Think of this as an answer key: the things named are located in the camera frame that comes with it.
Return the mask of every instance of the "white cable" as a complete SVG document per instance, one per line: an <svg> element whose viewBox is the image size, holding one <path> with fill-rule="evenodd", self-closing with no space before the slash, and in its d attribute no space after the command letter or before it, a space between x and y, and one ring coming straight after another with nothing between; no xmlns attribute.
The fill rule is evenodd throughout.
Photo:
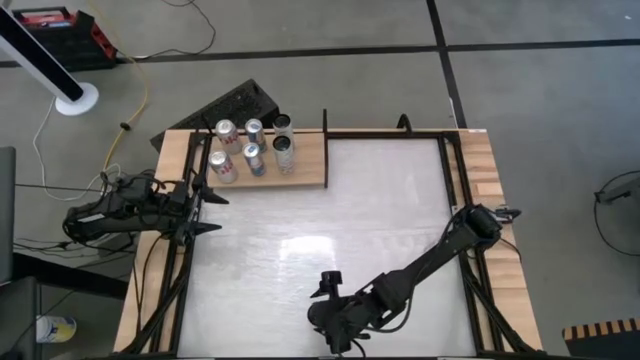
<svg viewBox="0 0 640 360"><path fill-rule="evenodd" d="M53 110L53 104L55 103L55 101L56 101L56 97L54 96L53 99L51 100L51 105L49 105L49 110L47 111L47 115L45 115L44 120L42 120L42 124L40 124L40 127L38 128L38 131L36 132L36 136L33 137L33 148L36 150L36 154L38 155L38 160L40 161L40 169L42 171L42 186L44 186L45 194L47 194L47 196L49 196L52 199L59 200L59 201L80 200L85 195L87 195L89 190L91 190L91 186L93 185L93 183L96 182L96 180L98 180L100 178L100 174L96 175L91 180L89 185L87 185L86 189L82 192L82 194L80 194L78 196L73 196L73 197L68 197L68 198L60 198L60 197L57 197L57 196L52 195L51 193L49 193L49 190L47 189L47 170L45 169L44 161L42 160L42 154L40 154L40 149L38 149L37 141L38 141L38 137L40 136L40 133L42 132L42 129L44 129L44 126L47 124L47 121L49 120L49 117L51 116L51 110ZM120 169L120 165L118 165L116 163L109 165L106 169L104 169L104 171L108 172L109 169L111 169L113 167L116 167L118 169L118 176L120 176L120 174L122 174L122 170Z"/></svg>

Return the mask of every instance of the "white board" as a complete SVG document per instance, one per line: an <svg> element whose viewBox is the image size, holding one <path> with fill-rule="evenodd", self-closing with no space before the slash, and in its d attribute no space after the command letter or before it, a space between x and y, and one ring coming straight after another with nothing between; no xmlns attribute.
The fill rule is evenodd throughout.
<svg viewBox="0 0 640 360"><path fill-rule="evenodd" d="M352 294L436 243L450 213L435 140L331 140L329 166L328 189L217 191L231 204L205 207L224 228L197 239L179 356L330 355L307 320L320 273L342 271ZM416 289L401 331L361 344L368 356L474 354L457 259Z"/></svg>

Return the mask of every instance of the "wooden tray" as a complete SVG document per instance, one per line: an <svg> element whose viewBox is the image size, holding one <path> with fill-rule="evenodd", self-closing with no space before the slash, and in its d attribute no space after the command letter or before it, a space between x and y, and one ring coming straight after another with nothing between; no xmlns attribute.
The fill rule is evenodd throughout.
<svg viewBox="0 0 640 360"><path fill-rule="evenodd" d="M292 174L282 175L278 171L276 156L271 145L275 135L266 134L267 151L262 154L266 173L253 176L242 152L231 155L231 161L238 169L238 179L231 184L224 184L218 180L211 168L207 174L209 186L213 188L259 187L259 186L292 186L292 185L323 185L324 184L324 135L322 133L295 134L295 168ZM243 144L249 142L241 135ZM222 150L222 144L216 137L213 140L212 152Z"/></svg>

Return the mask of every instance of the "silver can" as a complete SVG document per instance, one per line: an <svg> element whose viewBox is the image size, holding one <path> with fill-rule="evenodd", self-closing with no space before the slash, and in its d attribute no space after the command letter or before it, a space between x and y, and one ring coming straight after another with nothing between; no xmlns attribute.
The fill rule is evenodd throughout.
<svg viewBox="0 0 640 360"><path fill-rule="evenodd" d="M289 115L280 114L273 120L273 131L276 136L286 136L291 140L291 146L295 146L293 139L293 124Z"/></svg>
<svg viewBox="0 0 640 360"><path fill-rule="evenodd" d="M244 129L247 131L249 142L258 144L260 152L267 151L267 139L264 137L264 129L262 128L262 122L260 120L251 119L247 121L244 125Z"/></svg>
<svg viewBox="0 0 640 360"><path fill-rule="evenodd" d="M242 148L242 154L244 155L245 160L247 160L247 164L249 165L249 169L251 169L253 176L264 175L266 168L264 166L264 161L260 154L260 146L258 146L258 144L252 142L246 144Z"/></svg>
<svg viewBox="0 0 640 360"><path fill-rule="evenodd" d="M216 151L209 155L209 165L222 183L230 184L238 178L238 169L233 165L229 154L224 151Z"/></svg>
<svg viewBox="0 0 640 360"><path fill-rule="evenodd" d="M228 154L235 155L242 151L242 142L238 135L238 129L231 120L220 120L216 124L216 135L222 143L222 148Z"/></svg>
<svg viewBox="0 0 640 360"><path fill-rule="evenodd" d="M286 136L273 139L273 152L276 154L278 170L282 174L291 174L294 168L293 142Z"/></svg>

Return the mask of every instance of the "gray floor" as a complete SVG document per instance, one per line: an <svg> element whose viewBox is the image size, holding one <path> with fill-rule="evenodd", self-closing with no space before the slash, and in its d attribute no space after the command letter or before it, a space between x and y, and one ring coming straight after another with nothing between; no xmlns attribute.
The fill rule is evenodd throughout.
<svg viewBox="0 0 640 360"><path fill-rule="evenodd" d="M12 7L61 3L90 11L80 0L15 0ZM435 43L427 7L419 0L198 3L217 28L209 52ZM172 8L152 0L98 4L123 38L122 48L134 55L169 47L195 50L210 35L191 7ZM449 44L640 38L640 4L634 1L437 4ZM516 237L545 349L567 353L560 336L565 326L638 316L638 263L601 243L591 214L592 193L608 178L638 167L638 48L454 53L451 61L467 122L489 129L507 200L524 211ZM402 112L414 126L454 127L434 53L158 63L143 68L150 79L150 104L114 157L128 172L155 166L157 154L147 139L251 77L301 127L319 126L323 108L335 127L391 126ZM77 75L98 86L101 101L85 116L52 115L40 141L50 185L83 187L95 176L117 124L142 98L136 76L132 66ZM51 95L22 69L0 69L0 79L0 144L18 149L18 181L38 184L31 140ZM61 203L41 189L20 188L16 235L61 241L64 212L86 200L90 195ZM602 209L604 230L627 250L640 251L633 243L640 230L634 225L637 212L627 203ZM94 256L47 258L80 265L97 258L89 255ZM130 269L127 259L114 264L93 269L112 276ZM97 304L108 307L104 315L90 311ZM121 303L73 295L67 306L60 311L100 327L90 332L95 336L68 346L84 356L105 354Z"/></svg>

